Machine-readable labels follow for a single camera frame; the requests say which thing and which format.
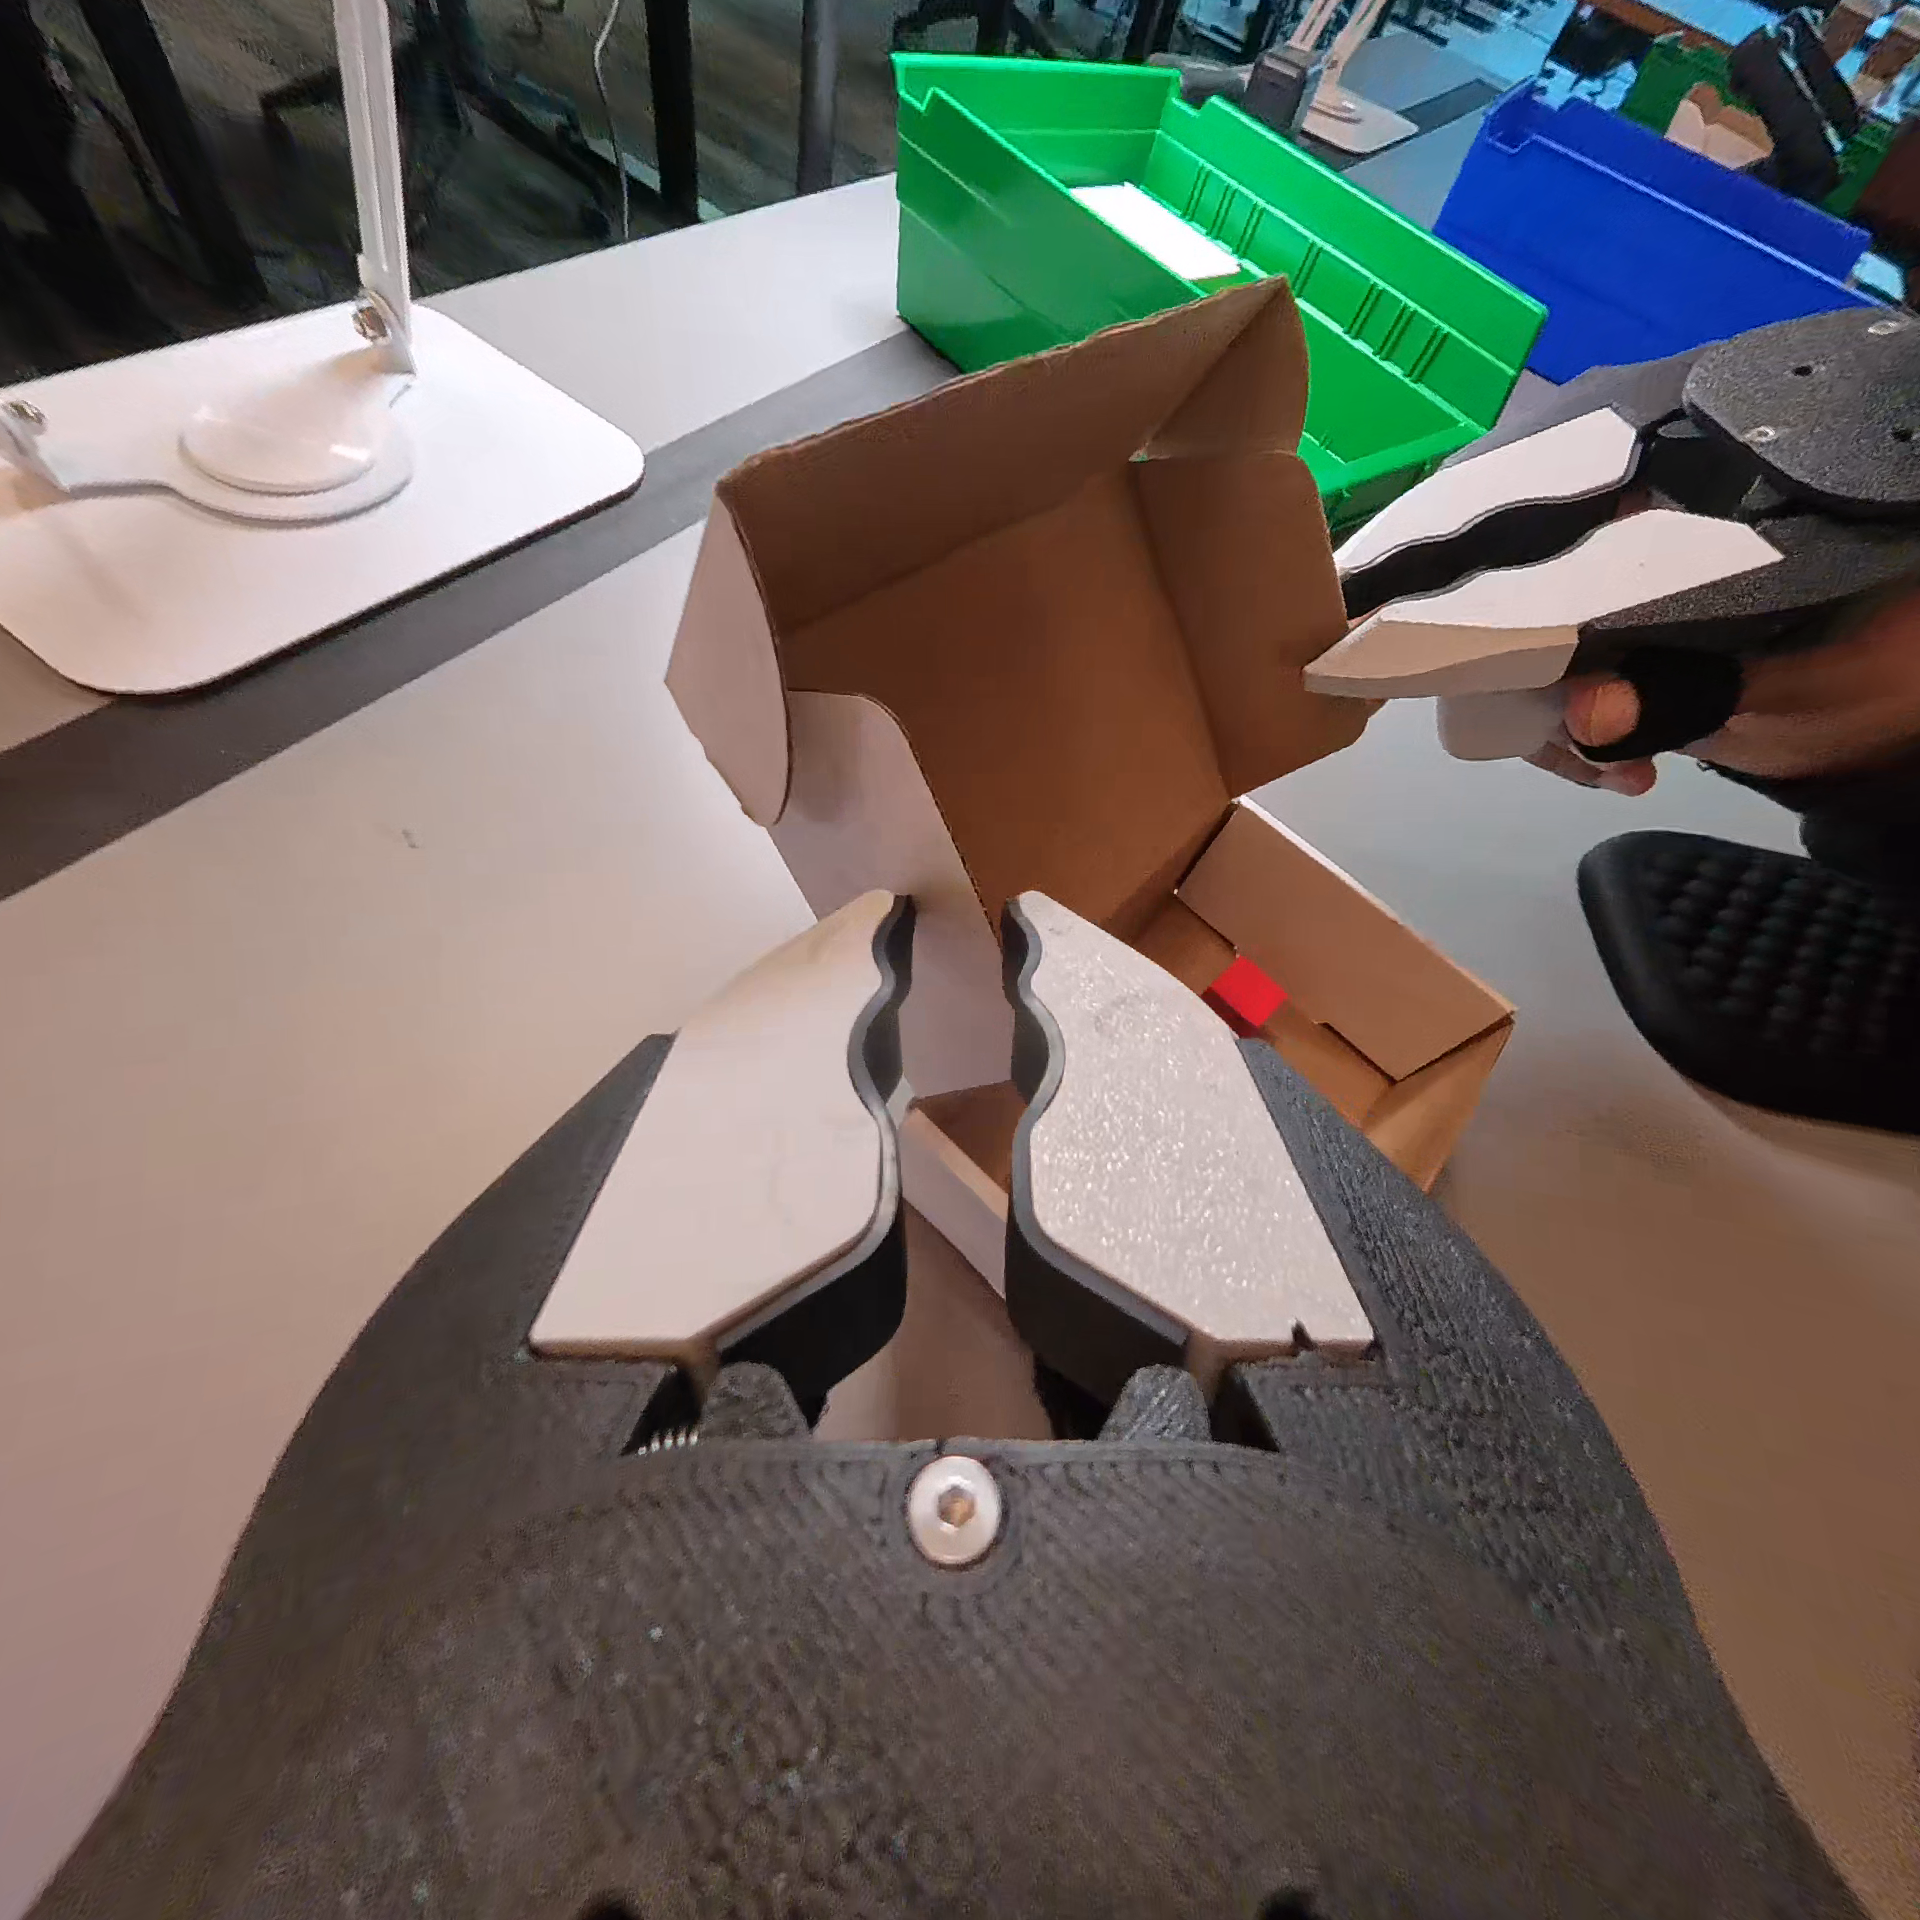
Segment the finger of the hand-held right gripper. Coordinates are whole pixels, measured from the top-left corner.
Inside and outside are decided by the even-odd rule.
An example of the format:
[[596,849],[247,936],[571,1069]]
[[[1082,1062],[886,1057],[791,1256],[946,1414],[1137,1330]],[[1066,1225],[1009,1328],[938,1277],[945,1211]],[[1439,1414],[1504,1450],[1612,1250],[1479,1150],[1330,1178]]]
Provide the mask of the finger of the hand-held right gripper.
[[1646,426],[1602,406],[1432,472],[1335,551],[1347,613],[1569,553],[1617,515],[1644,440]]
[[1343,699],[1476,696],[1548,687],[1585,629],[1783,560],[1763,528],[1679,509],[1612,518],[1569,553],[1402,595],[1315,657],[1304,682]]

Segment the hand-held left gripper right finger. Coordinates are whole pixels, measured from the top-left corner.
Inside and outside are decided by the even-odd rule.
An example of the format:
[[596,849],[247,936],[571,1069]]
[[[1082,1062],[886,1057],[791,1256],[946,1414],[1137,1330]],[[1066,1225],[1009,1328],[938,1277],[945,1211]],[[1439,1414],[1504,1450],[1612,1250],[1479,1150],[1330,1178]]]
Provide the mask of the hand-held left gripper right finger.
[[1343,1246],[1224,1019],[1046,894],[1002,912],[1015,1014],[1003,1298],[1054,1374],[1376,1344]]

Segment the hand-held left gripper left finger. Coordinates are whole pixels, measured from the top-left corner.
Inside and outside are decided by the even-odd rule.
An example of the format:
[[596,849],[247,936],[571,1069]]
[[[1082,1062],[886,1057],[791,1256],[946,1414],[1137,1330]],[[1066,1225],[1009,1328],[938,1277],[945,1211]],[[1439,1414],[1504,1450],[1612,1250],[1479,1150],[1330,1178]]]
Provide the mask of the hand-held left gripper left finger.
[[907,896],[857,896],[683,1021],[536,1314],[536,1353],[852,1374],[894,1337],[915,925]]

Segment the blue plastic bin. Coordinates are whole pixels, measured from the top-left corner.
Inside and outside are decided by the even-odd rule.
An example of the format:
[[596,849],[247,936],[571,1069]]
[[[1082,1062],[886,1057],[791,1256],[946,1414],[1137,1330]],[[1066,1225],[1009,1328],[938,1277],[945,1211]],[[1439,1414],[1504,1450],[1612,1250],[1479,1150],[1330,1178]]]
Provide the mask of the blue plastic bin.
[[1880,303],[1862,229],[1530,87],[1483,113],[1433,232],[1544,303],[1528,366],[1551,381]]

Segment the white cardboard mailer box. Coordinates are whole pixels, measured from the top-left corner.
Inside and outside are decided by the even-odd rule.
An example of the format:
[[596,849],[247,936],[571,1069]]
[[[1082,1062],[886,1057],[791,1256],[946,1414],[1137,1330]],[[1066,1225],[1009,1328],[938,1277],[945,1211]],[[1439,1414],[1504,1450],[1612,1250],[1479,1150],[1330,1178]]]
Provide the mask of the white cardboard mailer box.
[[1138,182],[1078,184],[1073,200],[1187,283],[1212,285],[1242,277],[1244,263],[1234,250],[1222,247],[1203,225],[1171,210]]
[[1424,1191],[1514,1006],[1256,793],[1353,745],[1311,693],[1348,629],[1304,459],[1305,325],[1256,278],[763,449],[719,483],[665,686],[819,919],[919,907],[903,1193],[996,1289],[1012,1009],[1046,891],[1273,1048]]

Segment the green plastic bin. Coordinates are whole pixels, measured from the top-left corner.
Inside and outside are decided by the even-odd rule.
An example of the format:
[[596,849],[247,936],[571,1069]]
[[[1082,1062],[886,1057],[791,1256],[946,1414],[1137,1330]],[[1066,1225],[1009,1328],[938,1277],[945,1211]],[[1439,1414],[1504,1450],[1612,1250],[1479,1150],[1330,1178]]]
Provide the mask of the green plastic bin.
[[[1282,277],[1304,315],[1300,453],[1334,538],[1489,434],[1545,305],[1232,103],[1153,63],[894,55],[898,315],[960,369]],[[1187,283],[1073,200],[1135,182],[1242,277]]]
[[[1683,95],[1694,83],[1711,81],[1727,98],[1755,112],[1772,133],[1772,125],[1763,115],[1761,106],[1750,103],[1746,95],[1738,91],[1731,59],[1734,57],[1729,50],[1711,43],[1689,43],[1683,33],[1660,37],[1644,55],[1644,61],[1640,63],[1640,75],[1628,88],[1618,112],[1624,118],[1665,136],[1666,122],[1673,115],[1673,110],[1683,99]],[[1823,195],[1814,195],[1811,187],[1790,182],[1783,187],[1783,191],[1787,191],[1795,199],[1816,202],[1840,219],[1851,216],[1867,182],[1881,168],[1887,155],[1898,144],[1900,133],[1905,133],[1905,122],[1895,122],[1880,112],[1864,112],[1851,135],[1830,133],[1834,155],[1834,177],[1830,179],[1830,191]],[[1772,167],[1772,155],[1758,167],[1750,168],[1750,174],[1761,177],[1764,184],[1778,182],[1778,177],[1775,175],[1776,168]]]

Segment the grey desk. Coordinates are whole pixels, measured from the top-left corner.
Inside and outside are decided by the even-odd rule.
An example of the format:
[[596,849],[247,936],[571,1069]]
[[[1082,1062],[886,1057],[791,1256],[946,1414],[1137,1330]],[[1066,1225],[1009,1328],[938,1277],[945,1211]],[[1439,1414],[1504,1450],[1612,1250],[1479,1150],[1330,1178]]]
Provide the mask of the grey desk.
[[[4,899],[4,1914],[151,1729],[372,1310],[641,1037],[808,909],[665,696],[700,541],[648,497],[446,595],[457,653]],[[1767,1759],[1915,1914],[1915,1139],[1750,1113],[1648,1050],[1576,863],[1787,847],[1467,766],[1422,706],[1260,805],[1507,995],[1439,1194],[1612,1425]]]

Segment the person's right hand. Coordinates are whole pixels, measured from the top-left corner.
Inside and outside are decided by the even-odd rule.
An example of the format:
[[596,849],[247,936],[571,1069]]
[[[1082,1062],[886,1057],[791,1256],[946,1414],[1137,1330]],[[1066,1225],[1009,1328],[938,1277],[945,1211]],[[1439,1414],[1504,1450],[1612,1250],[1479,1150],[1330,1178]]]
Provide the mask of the person's right hand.
[[[1528,757],[1532,767],[1577,785],[1644,798],[1655,757],[1596,759],[1641,723],[1640,693],[1624,679],[1569,682],[1556,730]],[[1849,615],[1803,653],[1767,655],[1744,669],[1742,701],[1718,730],[1679,757],[1787,806],[1803,785],[1880,769],[1915,750],[1919,595],[1883,595]]]

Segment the small brown cardboard box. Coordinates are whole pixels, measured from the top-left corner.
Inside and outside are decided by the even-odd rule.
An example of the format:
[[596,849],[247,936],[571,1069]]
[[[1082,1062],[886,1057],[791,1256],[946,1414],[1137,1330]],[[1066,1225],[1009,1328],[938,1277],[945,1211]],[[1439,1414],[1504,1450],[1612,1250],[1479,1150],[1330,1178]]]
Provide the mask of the small brown cardboard box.
[[1772,155],[1767,122],[1714,83],[1694,83],[1672,112],[1665,136],[1729,168],[1750,170]]

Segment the white lamp stand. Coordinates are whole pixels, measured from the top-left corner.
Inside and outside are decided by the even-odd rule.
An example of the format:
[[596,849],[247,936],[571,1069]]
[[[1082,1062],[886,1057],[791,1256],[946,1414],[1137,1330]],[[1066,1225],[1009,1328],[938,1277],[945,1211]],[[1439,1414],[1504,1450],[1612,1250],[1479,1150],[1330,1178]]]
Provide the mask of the white lamp stand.
[[4,635],[80,687],[227,680],[641,487],[630,434],[415,305],[392,18],[334,31],[354,298],[4,393]]

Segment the black table leg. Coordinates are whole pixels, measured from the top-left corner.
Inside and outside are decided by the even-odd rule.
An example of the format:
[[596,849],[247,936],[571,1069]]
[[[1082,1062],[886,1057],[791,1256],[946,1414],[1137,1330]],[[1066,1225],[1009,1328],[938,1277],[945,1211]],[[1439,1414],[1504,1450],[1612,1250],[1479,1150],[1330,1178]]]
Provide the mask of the black table leg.
[[842,53],[842,5],[800,1],[800,133],[796,195],[812,195],[832,184],[838,125],[838,73]]
[[642,5],[657,127],[659,200],[674,225],[692,225],[700,207],[700,151],[692,83],[690,1]]

